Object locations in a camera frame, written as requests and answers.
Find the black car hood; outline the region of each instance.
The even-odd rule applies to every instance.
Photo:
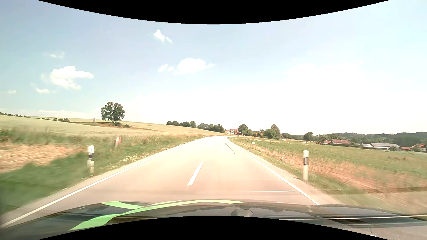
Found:
[[[58,235],[80,229],[162,217],[244,216],[307,222],[338,228],[425,225],[416,216],[348,205],[298,205],[235,199],[147,202],[103,202],[51,214],[5,228],[9,239],[32,235]]]

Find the field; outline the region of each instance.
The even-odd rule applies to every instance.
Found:
[[[251,141],[233,138],[251,149]],[[302,151],[308,150],[309,182],[345,204],[391,211],[427,211],[427,154],[323,146],[299,141],[256,141],[251,152],[261,155],[297,177]]]
[[[91,123],[93,120],[90,119],[79,119],[79,118],[70,118],[71,122],[86,122]],[[126,128],[115,128],[115,127],[103,127],[100,126],[89,126],[84,124],[76,123],[64,123],[59,121],[52,120],[43,120],[25,118],[25,117],[14,117],[14,116],[5,116],[0,115],[0,128],[20,128],[27,129],[29,131],[48,131],[52,133],[61,133],[65,135],[83,135],[83,136],[139,136],[147,134],[184,134],[184,135],[226,135],[224,133],[212,132],[203,129],[181,127],[181,126],[170,126],[163,124],[153,124],[153,123],[137,123],[137,122],[121,122],[124,124],[129,124],[132,127],[138,129],[126,129]]]
[[[70,121],[82,124],[0,115],[0,214],[90,177],[88,145],[95,146],[98,175],[203,136],[220,135],[161,124],[121,122],[133,127],[128,129],[91,126],[88,119]],[[122,143],[115,148],[117,136]]]

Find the large tree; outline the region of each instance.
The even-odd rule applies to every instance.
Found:
[[[313,140],[313,132],[307,132],[304,134],[303,138],[306,141],[312,141]]]
[[[264,136],[266,136],[270,139],[276,138],[276,131],[273,129],[266,129],[264,131]]]
[[[243,131],[245,131],[245,130],[248,130],[249,128],[248,128],[248,126],[246,126],[246,124],[241,124],[238,128],[237,128],[237,130],[239,131],[239,132],[241,132],[241,133],[243,133]]]
[[[279,129],[279,127],[277,127],[277,126],[276,126],[276,124],[273,124],[273,125],[271,125],[271,129],[273,129],[273,130],[276,132],[276,134],[275,134],[275,138],[276,138],[276,139],[280,139],[281,134],[280,134],[280,129]]]
[[[125,117],[125,110],[119,103],[108,102],[105,107],[101,108],[101,118],[103,121],[115,123]]]

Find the cloud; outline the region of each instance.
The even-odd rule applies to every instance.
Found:
[[[64,52],[60,52],[60,53],[43,53],[44,56],[49,56],[52,58],[56,58],[56,59],[63,59],[65,57],[65,53]]]
[[[158,39],[160,39],[162,42],[164,42],[164,40],[166,39],[168,42],[172,43],[172,40],[168,37],[165,37],[160,30],[158,29],[155,33],[154,36]]]
[[[205,61],[201,59],[186,58],[178,64],[178,70],[175,71],[174,74],[196,73],[213,66],[215,66],[215,64],[210,63],[206,65]]]
[[[81,87],[77,85],[74,78],[93,78],[94,75],[90,72],[76,71],[75,66],[66,66],[60,69],[54,69],[50,73],[51,83],[61,86],[65,89],[79,90]]]
[[[163,72],[166,68],[167,68],[167,64],[162,65],[161,67],[159,67],[158,72],[159,72],[159,73],[161,73],[161,72]]]
[[[49,89],[45,88],[45,89],[39,89],[38,87],[35,88],[35,90],[40,93],[40,94],[48,94],[50,93]]]

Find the asphalt road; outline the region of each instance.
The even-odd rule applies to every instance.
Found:
[[[253,199],[305,205],[338,203],[221,136],[186,143],[92,177],[4,215],[2,224],[8,222],[8,226],[12,226],[106,201],[154,203],[189,199]]]

